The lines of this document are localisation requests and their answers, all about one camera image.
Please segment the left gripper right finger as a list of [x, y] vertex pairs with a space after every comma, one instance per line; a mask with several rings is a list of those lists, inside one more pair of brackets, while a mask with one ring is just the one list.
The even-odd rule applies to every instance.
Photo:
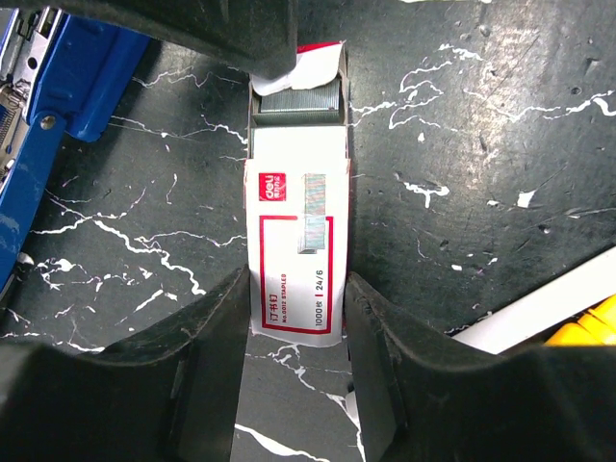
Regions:
[[344, 308], [370, 461], [611, 461], [615, 350], [493, 355], [429, 327], [356, 273]]

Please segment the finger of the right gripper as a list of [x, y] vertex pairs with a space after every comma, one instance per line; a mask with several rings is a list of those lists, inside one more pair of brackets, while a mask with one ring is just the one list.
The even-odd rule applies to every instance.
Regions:
[[117, 0], [42, 4], [190, 48], [258, 77], [282, 76], [296, 64], [296, 1]]

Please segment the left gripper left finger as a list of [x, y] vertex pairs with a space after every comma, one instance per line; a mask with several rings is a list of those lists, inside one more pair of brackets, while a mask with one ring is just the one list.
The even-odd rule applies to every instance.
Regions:
[[226, 461], [250, 318], [249, 271], [101, 352], [1, 345], [5, 461]]

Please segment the red white staple box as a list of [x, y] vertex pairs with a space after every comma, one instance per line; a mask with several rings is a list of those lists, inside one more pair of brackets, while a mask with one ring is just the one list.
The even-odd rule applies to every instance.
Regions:
[[[256, 126], [255, 99], [342, 81], [342, 125]], [[341, 41], [298, 48], [293, 70], [251, 77], [244, 206], [254, 333], [308, 347], [342, 340], [351, 160]]]

